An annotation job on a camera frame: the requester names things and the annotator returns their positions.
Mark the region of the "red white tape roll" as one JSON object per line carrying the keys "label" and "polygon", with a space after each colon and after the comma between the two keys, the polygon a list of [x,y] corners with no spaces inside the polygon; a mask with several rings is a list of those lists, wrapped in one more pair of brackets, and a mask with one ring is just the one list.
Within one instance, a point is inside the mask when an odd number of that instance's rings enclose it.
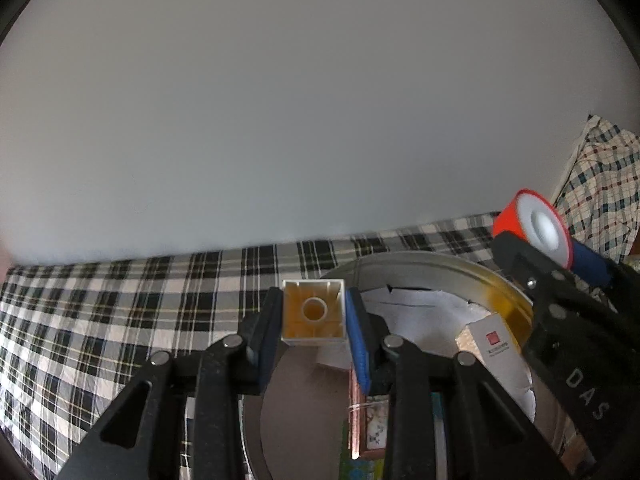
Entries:
{"label": "red white tape roll", "polygon": [[503,232],[526,240],[564,269],[572,266],[573,242],[564,221],[548,200],[533,190],[519,190],[495,218],[492,236]]}

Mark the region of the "white Oriental Club box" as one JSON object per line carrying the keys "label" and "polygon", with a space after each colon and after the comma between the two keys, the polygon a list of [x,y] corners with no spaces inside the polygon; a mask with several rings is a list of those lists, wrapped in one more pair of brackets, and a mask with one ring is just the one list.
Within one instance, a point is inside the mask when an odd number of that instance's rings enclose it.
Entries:
{"label": "white Oriental Club box", "polygon": [[533,414],[532,376],[500,315],[466,324],[456,343],[459,350],[473,353],[482,362],[527,415]]}

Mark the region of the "white sun toy block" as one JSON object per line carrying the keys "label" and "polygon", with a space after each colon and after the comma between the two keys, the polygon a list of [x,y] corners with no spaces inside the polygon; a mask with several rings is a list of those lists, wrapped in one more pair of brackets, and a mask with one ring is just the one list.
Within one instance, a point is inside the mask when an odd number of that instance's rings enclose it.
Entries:
{"label": "white sun toy block", "polygon": [[346,339],[346,288],[340,278],[282,282],[281,339],[290,346],[325,346]]}

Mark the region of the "white power adapter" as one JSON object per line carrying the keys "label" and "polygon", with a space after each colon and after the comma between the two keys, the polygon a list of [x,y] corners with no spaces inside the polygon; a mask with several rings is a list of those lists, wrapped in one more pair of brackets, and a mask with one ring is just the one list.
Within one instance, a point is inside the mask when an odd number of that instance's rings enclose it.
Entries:
{"label": "white power adapter", "polygon": [[348,342],[320,346],[316,354],[316,363],[332,370],[348,372],[352,368],[352,355]]}

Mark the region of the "plaid cloth covered furniture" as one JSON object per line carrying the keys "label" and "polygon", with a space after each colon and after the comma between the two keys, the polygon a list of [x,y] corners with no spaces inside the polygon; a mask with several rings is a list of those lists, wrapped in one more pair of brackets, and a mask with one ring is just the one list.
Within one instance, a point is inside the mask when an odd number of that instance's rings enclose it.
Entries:
{"label": "plaid cloth covered furniture", "polygon": [[614,261],[639,234],[639,136],[587,119],[552,204],[570,236]]}

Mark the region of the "black white plaid tablecloth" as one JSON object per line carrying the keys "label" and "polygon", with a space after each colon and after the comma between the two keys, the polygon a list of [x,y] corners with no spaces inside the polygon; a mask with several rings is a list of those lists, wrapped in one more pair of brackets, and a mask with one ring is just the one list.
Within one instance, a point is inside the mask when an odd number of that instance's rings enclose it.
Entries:
{"label": "black white plaid tablecloth", "polygon": [[51,479],[151,352],[227,333],[278,278],[403,249],[484,264],[491,225],[480,214],[316,242],[18,266],[1,289],[1,432],[30,478]]}

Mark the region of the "round blue metal tin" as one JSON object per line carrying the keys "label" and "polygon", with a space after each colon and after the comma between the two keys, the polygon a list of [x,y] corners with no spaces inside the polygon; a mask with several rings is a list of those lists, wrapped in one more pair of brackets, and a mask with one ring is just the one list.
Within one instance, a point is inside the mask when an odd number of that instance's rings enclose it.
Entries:
{"label": "round blue metal tin", "polygon": [[[346,292],[358,289],[367,311],[382,316],[391,333],[444,358],[461,351],[456,338],[466,324],[498,314],[524,360],[521,348],[532,328],[530,303],[476,263],[429,252],[376,255],[307,280],[328,278],[343,280]],[[348,422],[349,371],[319,366],[319,347],[290,346],[280,335],[266,390],[242,401],[243,451],[250,478],[338,479],[343,422]],[[527,415],[521,410],[564,465],[560,445],[566,417],[549,389],[528,370],[535,411]]]}

